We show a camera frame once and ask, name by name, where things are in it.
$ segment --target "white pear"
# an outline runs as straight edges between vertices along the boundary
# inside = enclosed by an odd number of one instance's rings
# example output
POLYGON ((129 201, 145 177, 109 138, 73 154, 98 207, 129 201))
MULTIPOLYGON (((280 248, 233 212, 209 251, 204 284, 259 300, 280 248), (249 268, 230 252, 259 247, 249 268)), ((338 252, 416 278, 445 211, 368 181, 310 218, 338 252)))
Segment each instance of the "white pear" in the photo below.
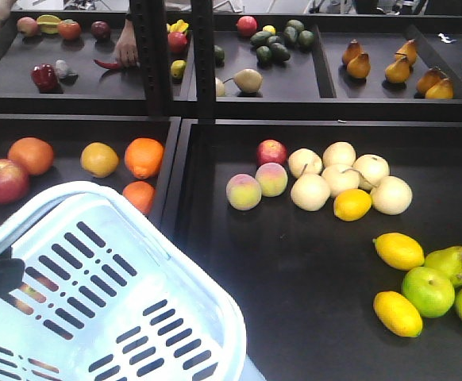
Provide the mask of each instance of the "white pear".
POLYGON ((334 164, 352 165, 356 160, 354 147, 347 141, 337 141, 323 152, 323 165, 329 167, 334 164))
POLYGON ((402 213, 413 200, 413 191, 407 183, 395 176, 383 177, 371 190, 372 206, 381 213, 402 213))
POLYGON ((347 164, 333 164, 326 167, 321 177, 326 180, 331 197, 347 189, 356 189, 360 185, 360 174, 347 164))
POLYGON ((326 180, 314 173, 304 173, 291 188, 291 200, 297 207, 309 212, 321 209, 329 194, 326 180))
POLYGON ((390 174, 388 162, 381 156, 371 153, 360 156, 352 167, 361 173, 360 188, 366 191, 377 186, 383 177, 390 174))
POLYGON ((319 155, 308 148, 300 148, 289 155, 287 164, 291 174, 298 178, 302 173, 319 175, 323 169, 323 162, 319 155))

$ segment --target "yellow fruit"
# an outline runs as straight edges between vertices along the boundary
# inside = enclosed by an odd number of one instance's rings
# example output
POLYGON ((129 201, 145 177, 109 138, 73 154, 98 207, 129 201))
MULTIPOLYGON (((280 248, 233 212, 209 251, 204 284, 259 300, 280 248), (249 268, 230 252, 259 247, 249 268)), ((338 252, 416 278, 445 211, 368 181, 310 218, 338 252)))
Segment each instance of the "yellow fruit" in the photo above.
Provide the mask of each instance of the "yellow fruit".
POLYGON ((342 221, 356 221, 362 218, 372 206, 372 198, 362 189, 343 190, 333 202, 333 214, 342 221))
POLYGON ((117 153, 103 143, 90 143, 81 152, 81 167, 99 179, 111 175, 118 167, 117 153))
POLYGON ((402 233, 384 233, 372 240, 382 260, 398 270, 409 271, 425 262, 423 248, 402 233))
POLYGON ((397 336, 416 337, 422 333, 423 320, 420 313, 398 292, 379 292, 374 298, 374 311, 380 321, 397 336))

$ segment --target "yellow pear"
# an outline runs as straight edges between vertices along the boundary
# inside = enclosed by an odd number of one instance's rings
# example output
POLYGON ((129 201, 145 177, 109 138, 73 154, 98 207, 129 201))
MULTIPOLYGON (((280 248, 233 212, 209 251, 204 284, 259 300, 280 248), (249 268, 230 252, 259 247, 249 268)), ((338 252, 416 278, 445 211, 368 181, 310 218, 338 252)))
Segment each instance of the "yellow pear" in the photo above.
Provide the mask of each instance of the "yellow pear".
POLYGON ((371 63, 368 58, 368 53, 362 52, 355 58, 349 61, 346 71, 353 78, 364 79, 367 78, 368 73, 371 70, 371 63))
POLYGON ((344 65, 349 64, 349 61, 358 56, 363 52, 360 43, 357 40, 351 40, 348 47, 345 49, 344 54, 342 54, 342 63, 344 65))
POLYGON ((421 95, 425 95, 427 90, 441 81, 444 75, 439 67, 431 67, 417 82, 416 90, 421 95))
POLYGON ((413 66, 418 57, 416 40, 408 40, 400 49, 395 53, 395 59, 400 60, 403 55, 407 56, 409 64, 413 66))
POLYGON ((411 75, 411 66, 407 56, 390 63, 384 71, 384 75, 389 83, 404 83, 407 81, 411 75))
POLYGON ((450 78, 443 78, 441 81, 430 87, 425 93, 427 99, 453 99, 453 83, 450 78))

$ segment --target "orange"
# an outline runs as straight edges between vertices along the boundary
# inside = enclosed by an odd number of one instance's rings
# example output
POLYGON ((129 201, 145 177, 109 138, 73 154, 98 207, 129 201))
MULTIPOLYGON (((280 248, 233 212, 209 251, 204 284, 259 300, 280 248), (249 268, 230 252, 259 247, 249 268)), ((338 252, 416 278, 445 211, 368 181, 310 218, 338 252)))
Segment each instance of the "orange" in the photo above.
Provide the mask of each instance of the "orange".
POLYGON ((125 166, 136 179, 147 179, 159 174, 164 156, 163 145, 149 137, 138 137, 125 150, 125 166))
POLYGON ((25 167, 30 175, 42 175, 47 172, 55 160, 53 147, 36 137, 23 137, 9 148, 7 158, 25 167))
POLYGON ((134 181, 125 187, 121 193, 142 214, 150 213, 155 196, 155 188, 145 181, 134 181))

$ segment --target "orange fruit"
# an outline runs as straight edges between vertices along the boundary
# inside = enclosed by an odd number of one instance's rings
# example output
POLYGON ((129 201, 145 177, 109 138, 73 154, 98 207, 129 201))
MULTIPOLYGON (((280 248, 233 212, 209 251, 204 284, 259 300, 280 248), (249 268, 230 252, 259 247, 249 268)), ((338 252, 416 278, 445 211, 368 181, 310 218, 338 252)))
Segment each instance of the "orange fruit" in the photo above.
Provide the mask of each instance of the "orange fruit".
POLYGON ((95 141, 83 149, 80 163, 85 171, 102 179, 117 169, 120 158, 109 145, 95 141))
POLYGON ((142 214, 150 213, 155 196, 155 188, 145 181, 134 181, 125 187, 121 193, 142 214))
POLYGON ((138 137, 125 150, 125 166, 136 179, 147 179, 159 174, 164 156, 163 145, 149 137, 138 137))
POLYGON ((10 159, 23 167, 30 175, 42 175, 47 172, 55 160, 53 147, 36 137, 23 137, 13 142, 7 152, 10 159))

